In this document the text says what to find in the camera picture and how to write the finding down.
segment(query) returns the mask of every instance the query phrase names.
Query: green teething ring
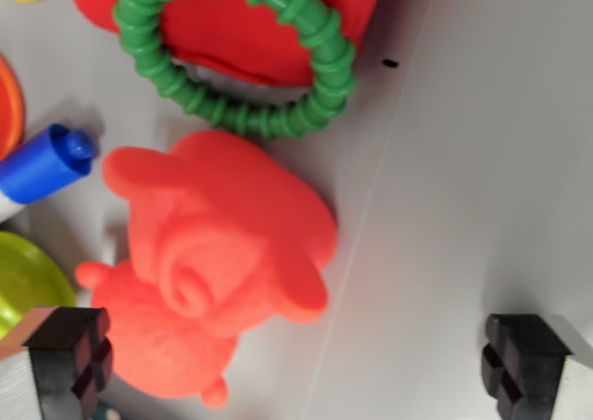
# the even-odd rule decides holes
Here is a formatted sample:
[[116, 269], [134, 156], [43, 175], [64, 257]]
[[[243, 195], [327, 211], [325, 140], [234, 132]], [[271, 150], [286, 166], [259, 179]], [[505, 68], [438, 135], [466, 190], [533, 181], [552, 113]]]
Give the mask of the green teething ring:
[[121, 46], [134, 57], [138, 73], [149, 78], [161, 96], [180, 104], [186, 114], [240, 135], [272, 138], [320, 130], [343, 112], [354, 88], [356, 50], [341, 33], [339, 13], [321, 0], [247, 0], [251, 6], [275, 10], [278, 22], [295, 26], [300, 43], [311, 51], [315, 71], [311, 90], [282, 108], [234, 100], [208, 82], [192, 81], [185, 68], [173, 64], [159, 31], [160, 13], [169, 1], [119, 0], [114, 18], [120, 27]]

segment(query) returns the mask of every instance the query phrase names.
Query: red squeaky toy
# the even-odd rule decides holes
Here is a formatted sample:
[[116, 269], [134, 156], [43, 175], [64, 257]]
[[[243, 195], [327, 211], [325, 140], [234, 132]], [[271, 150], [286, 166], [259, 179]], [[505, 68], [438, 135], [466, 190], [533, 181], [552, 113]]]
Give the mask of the red squeaky toy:
[[321, 199], [234, 135], [186, 136], [161, 154], [120, 148], [107, 185], [130, 203], [131, 260], [82, 264], [112, 320], [114, 370], [149, 394], [225, 404], [237, 336], [281, 314], [323, 314], [336, 227]]
[[[377, 0], [323, 0], [342, 17], [342, 32], [360, 47]], [[75, 0], [97, 26], [117, 32], [117, 0]], [[164, 43], [174, 56], [235, 78], [269, 85], [312, 82], [309, 51], [292, 26], [280, 26], [271, 9], [246, 0], [173, 0], [162, 18]]]

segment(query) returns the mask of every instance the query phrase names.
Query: gray surface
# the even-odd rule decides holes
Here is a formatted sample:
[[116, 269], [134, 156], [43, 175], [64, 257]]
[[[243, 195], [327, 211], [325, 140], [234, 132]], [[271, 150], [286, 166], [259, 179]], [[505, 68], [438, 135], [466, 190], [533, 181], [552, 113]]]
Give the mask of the gray surface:
[[[495, 420], [489, 312], [555, 312], [593, 342], [592, 17], [590, 0], [384, 1], [347, 115], [271, 146], [338, 215], [328, 315], [247, 334], [223, 411], [138, 402], [118, 382], [110, 398], [139, 420]], [[107, 152], [203, 127], [69, 0], [0, 0], [0, 51], [30, 129], [66, 119]], [[70, 271], [125, 254], [125, 208], [98, 169], [15, 224]]]

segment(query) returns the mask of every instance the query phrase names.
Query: blue marker cap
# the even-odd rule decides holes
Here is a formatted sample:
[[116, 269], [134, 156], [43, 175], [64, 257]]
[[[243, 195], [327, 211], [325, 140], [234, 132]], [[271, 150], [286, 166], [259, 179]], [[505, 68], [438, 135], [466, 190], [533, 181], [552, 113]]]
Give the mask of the blue marker cap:
[[88, 175], [94, 155], [87, 133], [54, 123], [0, 162], [0, 190], [31, 204]]

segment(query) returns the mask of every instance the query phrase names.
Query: red rubber toy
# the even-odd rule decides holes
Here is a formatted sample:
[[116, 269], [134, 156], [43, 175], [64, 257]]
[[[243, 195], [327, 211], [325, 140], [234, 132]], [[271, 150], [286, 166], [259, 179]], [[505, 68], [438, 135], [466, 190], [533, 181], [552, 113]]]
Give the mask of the red rubber toy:
[[[342, 31], [360, 47], [377, 0], [323, 0], [342, 16]], [[111, 17], [117, 0], [75, 0], [95, 25], [117, 32]], [[269, 85], [312, 82], [309, 51], [292, 26], [281, 26], [265, 6], [246, 0], [173, 0], [162, 18], [164, 42], [173, 55], [237, 79]]]
[[114, 370], [128, 383], [222, 406], [241, 332], [275, 314], [308, 323], [324, 313], [334, 219], [256, 146], [203, 132], [170, 154], [120, 148], [104, 177], [130, 203], [132, 261], [85, 263], [77, 277], [109, 311]]

